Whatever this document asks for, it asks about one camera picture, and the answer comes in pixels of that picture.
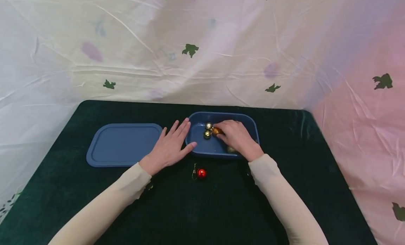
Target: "red ornament ball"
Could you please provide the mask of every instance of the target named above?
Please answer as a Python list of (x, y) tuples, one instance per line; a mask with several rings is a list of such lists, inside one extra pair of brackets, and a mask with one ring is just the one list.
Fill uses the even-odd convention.
[(206, 176), (207, 176), (207, 171), (205, 171), (205, 169), (199, 168), (199, 169), (197, 170), (197, 177), (198, 177), (198, 178), (203, 179), (203, 178), (205, 178)]

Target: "left hand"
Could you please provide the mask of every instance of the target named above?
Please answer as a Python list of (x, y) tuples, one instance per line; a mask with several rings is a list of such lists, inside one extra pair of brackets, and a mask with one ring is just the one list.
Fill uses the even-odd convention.
[(163, 128), (155, 147), (139, 162), (141, 168), (149, 173), (149, 175), (153, 176), (163, 168), (179, 162), (197, 146), (197, 142), (192, 142), (183, 150), (181, 149), (184, 139), (186, 139), (187, 133), (190, 130), (191, 123), (186, 118), (179, 127), (178, 125), (179, 121), (176, 120), (167, 135), (167, 128)]

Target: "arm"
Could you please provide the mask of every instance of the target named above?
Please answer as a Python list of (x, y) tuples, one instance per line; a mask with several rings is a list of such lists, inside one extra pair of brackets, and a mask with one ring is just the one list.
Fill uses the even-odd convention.
[(178, 125), (179, 121), (176, 121), (167, 135), (167, 128), (164, 128), (153, 150), (80, 210), (59, 230), (49, 245), (95, 243), (117, 216), (139, 199), (152, 175), (179, 162), (197, 146), (197, 143), (192, 142), (181, 149), (190, 129), (190, 122), (186, 118), (179, 127)]
[(291, 245), (327, 245), (311, 212), (267, 154), (249, 162), (256, 185), (283, 224)]
[(51, 240), (50, 245), (93, 244), (120, 213), (142, 194), (151, 179), (139, 163), (78, 212)]
[(327, 245), (322, 229), (307, 206), (282, 176), (277, 163), (264, 154), (242, 123), (225, 120), (214, 126), (225, 133), (217, 137), (248, 160), (255, 183), (283, 224), (290, 244)]

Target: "right hand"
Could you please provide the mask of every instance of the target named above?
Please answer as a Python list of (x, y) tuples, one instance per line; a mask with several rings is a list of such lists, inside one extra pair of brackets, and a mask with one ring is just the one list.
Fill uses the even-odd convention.
[(221, 129), (225, 135), (218, 134), (217, 138), (224, 141), (228, 146), (240, 152), (248, 162), (253, 162), (264, 155), (260, 145), (254, 141), (245, 126), (238, 121), (224, 120), (213, 125)]

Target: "christmas ornament ball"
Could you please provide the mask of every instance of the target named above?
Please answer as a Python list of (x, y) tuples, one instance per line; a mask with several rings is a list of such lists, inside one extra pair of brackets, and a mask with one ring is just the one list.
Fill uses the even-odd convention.
[(205, 129), (206, 130), (211, 130), (212, 129), (212, 123), (211, 122), (205, 123)]
[(237, 153), (237, 151), (235, 149), (231, 148), (230, 146), (228, 146), (226, 148), (226, 151), (228, 152), (228, 154), (236, 154)]
[(197, 177), (198, 177), (198, 178), (203, 179), (203, 178), (205, 178), (206, 176), (207, 176), (207, 171), (205, 171), (205, 169), (199, 168), (199, 169), (197, 170)]
[(223, 134), (224, 132), (223, 132), (221, 129), (219, 129), (219, 128), (213, 127), (213, 128), (212, 128), (212, 133), (213, 133), (214, 135), (218, 135), (218, 134)]
[(206, 139), (211, 138), (211, 132), (210, 131), (205, 131), (204, 132), (204, 138), (206, 138)]

